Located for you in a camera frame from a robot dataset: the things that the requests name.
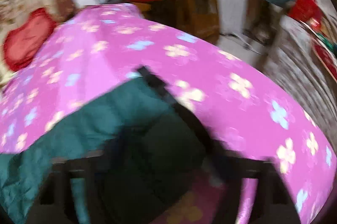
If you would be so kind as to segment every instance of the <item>blue flower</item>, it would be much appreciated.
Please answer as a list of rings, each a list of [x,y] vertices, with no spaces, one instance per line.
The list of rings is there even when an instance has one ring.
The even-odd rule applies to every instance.
[[[65,86],[74,86],[79,78],[80,74],[70,74],[67,78]]]
[[[114,24],[115,21],[113,20],[101,20],[102,23],[105,23],[105,24]]]
[[[59,57],[61,57],[62,56],[62,54],[63,54],[63,50],[59,50],[58,52],[56,52],[54,55],[53,55],[53,58],[59,58]]]
[[[303,189],[299,190],[297,197],[296,197],[296,209],[297,213],[300,213],[302,210],[303,203],[308,198],[308,191],[303,191]]]
[[[6,136],[8,137],[12,136],[14,134],[14,128],[15,128],[15,121],[8,127]]]
[[[35,118],[36,118],[36,107],[32,108],[29,114],[25,116],[25,126],[31,125]]]
[[[141,75],[138,72],[129,72],[125,75],[125,77],[127,77],[128,79],[135,79],[141,77]]]
[[[177,35],[177,38],[179,40],[183,40],[185,42],[191,42],[192,44],[194,44],[196,42],[196,40],[197,40],[197,37],[194,37],[194,36],[192,36],[192,35],[190,35],[188,33],[184,33],[184,32],[181,33],[181,34],[179,34],[179,35]]]
[[[2,110],[2,116],[6,115],[7,113],[7,108],[5,108],[4,110]]]
[[[149,45],[154,45],[154,42],[151,41],[137,41],[134,44],[128,45],[127,48],[134,50],[143,50],[146,49]]]
[[[326,161],[326,164],[329,165],[329,167],[331,166],[331,156],[332,156],[331,150],[327,146],[326,147],[326,158],[325,158],[325,161]]]
[[[274,111],[270,112],[272,120],[279,123],[284,129],[288,130],[289,123],[285,119],[287,116],[287,111],[281,107],[276,101],[272,101]]]
[[[23,85],[29,84],[29,82],[30,82],[30,80],[31,80],[32,78],[33,78],[33,75],[28,76],[28,77],[24,80]]]

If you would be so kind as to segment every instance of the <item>teal fabric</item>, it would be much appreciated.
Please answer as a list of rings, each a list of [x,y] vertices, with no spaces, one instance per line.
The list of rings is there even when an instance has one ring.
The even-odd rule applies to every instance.
[[[162,212],[187,190],[190,170],[200,166],[205,152],[195,134],[142,78],[65,117],[26,151],[0,155],[1,206],[15,224],[24,224],[52,158],[83,157],[124,127],[133,128],[136,141],[128,147],[123,166],[105,178],[102,197],[117,223],[140,223]],[[83,180],[72,185],[79,220],[87,223]]]

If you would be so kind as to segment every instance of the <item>pink bedsheet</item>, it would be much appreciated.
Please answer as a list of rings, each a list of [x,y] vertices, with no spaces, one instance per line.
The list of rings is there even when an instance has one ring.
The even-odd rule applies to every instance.
[[[130,4],[87,8],[58,27],[0,102],[0,152],[20,152],[65,115],[130,78],[144,64],[214,138],[255,159],[273,157],[310,223],[325,203],[336,156],[323,133],[281,88],[238,58],[179,30],[141,18]],[[223,189],[205,172],[154,223],[210,223]],[[255,182],[245,183],[239,224],[247,223]]]

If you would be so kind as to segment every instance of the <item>floor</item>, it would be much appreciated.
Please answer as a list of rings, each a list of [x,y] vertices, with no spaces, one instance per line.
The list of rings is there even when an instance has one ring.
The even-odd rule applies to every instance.
[[[245,40],[248,40],[248,37],[245,37],[244,35],[242,35],[242,37]],[[218,42],[218,47],[221,50],[231,53],[251,66],[256,67],[261,55],[245,49],[243,45],[242,41],[234,37],[220,36],[220,40]],[[261,54],[265,53],[265,47],[258,42],[253,41],[251,45],[257,52]]]

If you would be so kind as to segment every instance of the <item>red pillow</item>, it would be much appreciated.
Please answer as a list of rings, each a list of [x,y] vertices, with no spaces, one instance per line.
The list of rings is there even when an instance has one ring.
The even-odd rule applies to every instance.
[[[33,11],[24,25],[7,34],[3,52],[8,67],[18,71],[28,66],[55,27],[56,22],[44,8]]]

